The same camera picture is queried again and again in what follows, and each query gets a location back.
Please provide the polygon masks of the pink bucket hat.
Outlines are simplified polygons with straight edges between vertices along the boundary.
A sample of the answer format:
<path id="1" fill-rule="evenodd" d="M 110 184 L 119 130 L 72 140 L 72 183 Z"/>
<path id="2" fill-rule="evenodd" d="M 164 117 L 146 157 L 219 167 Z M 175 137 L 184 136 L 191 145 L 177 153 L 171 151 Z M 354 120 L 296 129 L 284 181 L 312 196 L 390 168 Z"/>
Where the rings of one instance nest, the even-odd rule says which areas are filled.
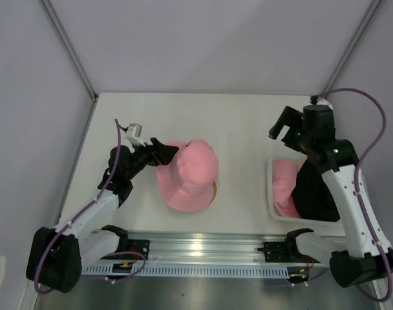
<path id="1" fill-rule="evenodd" d="M 165 203 L 181 212 L 197 212 L 208 207 L 219 161 L 213 148 L 202 139 L 170 141 L 179 151 L 168 165 L 157 167 L 156 176 Z"/>

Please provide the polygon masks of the wooden hat stand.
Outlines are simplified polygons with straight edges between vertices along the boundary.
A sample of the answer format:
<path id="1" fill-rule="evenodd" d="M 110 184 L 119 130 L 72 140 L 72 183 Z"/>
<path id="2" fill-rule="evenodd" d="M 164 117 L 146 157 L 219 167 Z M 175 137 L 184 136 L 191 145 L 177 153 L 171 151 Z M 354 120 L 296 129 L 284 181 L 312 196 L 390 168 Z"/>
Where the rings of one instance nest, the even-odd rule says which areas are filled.
<path id="1" fill-rule="evenodd" d="M 217 192 L 218 192 L 218 187 L 217 187 L 217 183 L 214 181 L 213 182 L 213 195 L 211 197 L 211 201 L 208 205 L 211 205 L 213 203 L 213 201 L 215 200 L 216 196 L 217 196 Z"/>

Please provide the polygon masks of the black hat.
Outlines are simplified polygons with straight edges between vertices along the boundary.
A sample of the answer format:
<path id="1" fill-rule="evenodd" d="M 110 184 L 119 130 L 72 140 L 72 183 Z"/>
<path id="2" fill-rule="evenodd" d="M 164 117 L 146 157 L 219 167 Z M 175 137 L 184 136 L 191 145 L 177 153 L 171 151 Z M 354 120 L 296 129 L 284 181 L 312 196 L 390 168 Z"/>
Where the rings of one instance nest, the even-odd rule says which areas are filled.
<path id="1" fill-rule="evenodd" d="M 309 160 L 304 162 L 297 174 L 292 198 L 297 213 L 303 219 L 324 222 L 340 220 L 330 190 Z"/>

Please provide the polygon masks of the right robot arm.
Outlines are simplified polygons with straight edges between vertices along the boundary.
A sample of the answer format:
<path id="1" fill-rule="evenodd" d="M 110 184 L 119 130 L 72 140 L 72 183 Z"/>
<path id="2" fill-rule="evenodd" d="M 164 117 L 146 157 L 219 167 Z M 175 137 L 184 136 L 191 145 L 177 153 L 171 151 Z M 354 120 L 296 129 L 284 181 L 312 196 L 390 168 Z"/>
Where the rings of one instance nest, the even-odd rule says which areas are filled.
<path id="1" fill-rule="evenodd" d="M 365 190 L 359 159 L 350 141 L 336 139 L 334 114 L 327 105 L 307 105 L 303 111 L 286 106 L 269 137 L 307 155 L 325 182 L 340 215 L 346 248 L 317 235 L 312 229 L 288 232 L 284 253 L 290 260 L 310 256 L 327 266 L 338 285 L 350 287 L 390 278 L 393 247 L 379 226 Z"/>

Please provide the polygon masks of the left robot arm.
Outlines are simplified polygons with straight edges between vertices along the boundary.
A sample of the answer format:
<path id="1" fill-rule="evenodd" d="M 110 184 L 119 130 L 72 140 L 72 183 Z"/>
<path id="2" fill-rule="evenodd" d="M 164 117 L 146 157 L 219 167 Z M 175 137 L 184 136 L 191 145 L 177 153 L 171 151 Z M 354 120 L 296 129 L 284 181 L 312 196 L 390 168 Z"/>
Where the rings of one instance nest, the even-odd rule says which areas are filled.
<path id="1" fill-rule="evenodd" d="M 133 190 L 133 178 L 146 166 L 170 164 L 178 152 L 156 138 L 150 144 L 129 148 L 117 145 L 110 152 L 108 167 L 91 202 L 75 215 L 53 228 L 41 227 L 33 237 L 26 277 L 36 292 L 71 291 L 83 268 L 103 258 L 133 256 L 146 261 L 146 255 L 132 249 L 129 233 L 120 227 L 100 223 L 117 211 Z"/>

